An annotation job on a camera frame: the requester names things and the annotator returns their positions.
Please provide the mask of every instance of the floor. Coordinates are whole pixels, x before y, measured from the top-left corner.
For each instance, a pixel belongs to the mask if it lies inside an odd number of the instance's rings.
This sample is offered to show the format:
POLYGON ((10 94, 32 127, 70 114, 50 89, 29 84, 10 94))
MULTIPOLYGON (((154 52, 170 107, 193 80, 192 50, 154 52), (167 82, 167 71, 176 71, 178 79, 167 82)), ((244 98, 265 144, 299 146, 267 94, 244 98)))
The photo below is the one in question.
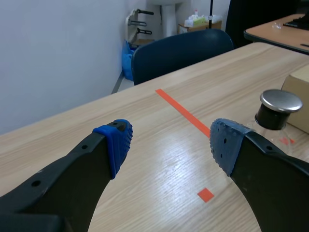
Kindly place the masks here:
POLYGON ((131 88, 134 86, 134 83, 133 81, 130 81, 130 80, 127 80, 125 78, 122 79, 122 82, 120 84, 120 87, 118 89, 118 92, 122 91, 122 90, 125 90, 127 88, 131 88))

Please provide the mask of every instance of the glass jar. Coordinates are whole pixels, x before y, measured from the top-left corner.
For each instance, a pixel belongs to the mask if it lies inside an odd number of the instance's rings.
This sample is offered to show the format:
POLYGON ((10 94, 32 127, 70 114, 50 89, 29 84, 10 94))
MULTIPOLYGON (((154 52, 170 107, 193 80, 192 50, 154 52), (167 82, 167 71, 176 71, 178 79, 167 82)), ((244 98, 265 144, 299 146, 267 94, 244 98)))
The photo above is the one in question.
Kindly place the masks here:
POLYGON ((271 141, 285 154, 292 155, 291 139, 284 128, 290 114, 302 108, 301 99, 293 93, 271 89, 264 91, 260 100, 261 107, 248 127, 271 141))

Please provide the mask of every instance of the orange square marker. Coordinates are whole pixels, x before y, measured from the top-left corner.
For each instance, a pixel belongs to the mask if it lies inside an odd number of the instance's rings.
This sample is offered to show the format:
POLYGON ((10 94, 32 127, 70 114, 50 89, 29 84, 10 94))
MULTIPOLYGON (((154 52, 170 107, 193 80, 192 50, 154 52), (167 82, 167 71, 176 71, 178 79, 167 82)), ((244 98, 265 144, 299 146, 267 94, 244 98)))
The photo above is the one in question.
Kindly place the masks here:
POLYGON ((198 193, 198 196, 207 203, 211 198, 214 197, 214 195, 207 189, 204 188, 201 192, 198 193))

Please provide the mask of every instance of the wall baseboard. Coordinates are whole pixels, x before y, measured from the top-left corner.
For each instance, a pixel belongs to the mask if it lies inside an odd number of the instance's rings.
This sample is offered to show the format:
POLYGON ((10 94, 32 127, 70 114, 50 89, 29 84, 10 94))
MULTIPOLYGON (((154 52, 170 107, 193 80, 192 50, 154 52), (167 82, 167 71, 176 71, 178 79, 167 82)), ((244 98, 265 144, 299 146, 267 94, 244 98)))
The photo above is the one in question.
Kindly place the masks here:
POLYGON ((119 77, 118 77, 118 80, 117 80, 117 82, 116 82, 116 84, 115 84, 115 86, 114 86, 114 88, 113 88, 111 94, 114 94, 114 93, 117 93, 117 92, 118 92, 119 87, 120 87, 120 85, 121 85, 121 82, 122 82, 123 78, 124 78, 124 72, 121 71, 121 73, 120 73, 120 75, 119 75, 119 77))

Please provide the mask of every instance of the screw hole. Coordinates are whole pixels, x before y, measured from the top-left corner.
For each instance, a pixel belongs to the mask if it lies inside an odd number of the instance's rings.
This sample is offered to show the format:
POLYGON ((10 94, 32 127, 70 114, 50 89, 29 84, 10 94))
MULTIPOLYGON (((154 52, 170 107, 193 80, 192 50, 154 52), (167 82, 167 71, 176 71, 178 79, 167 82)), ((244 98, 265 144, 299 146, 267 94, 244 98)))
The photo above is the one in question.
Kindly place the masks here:
POLYGON ((40 184, 41 184, 40 180, 36 180, 36 181, 32 182, 31 186, 37 187, 37 186, 39 186, 40 184))

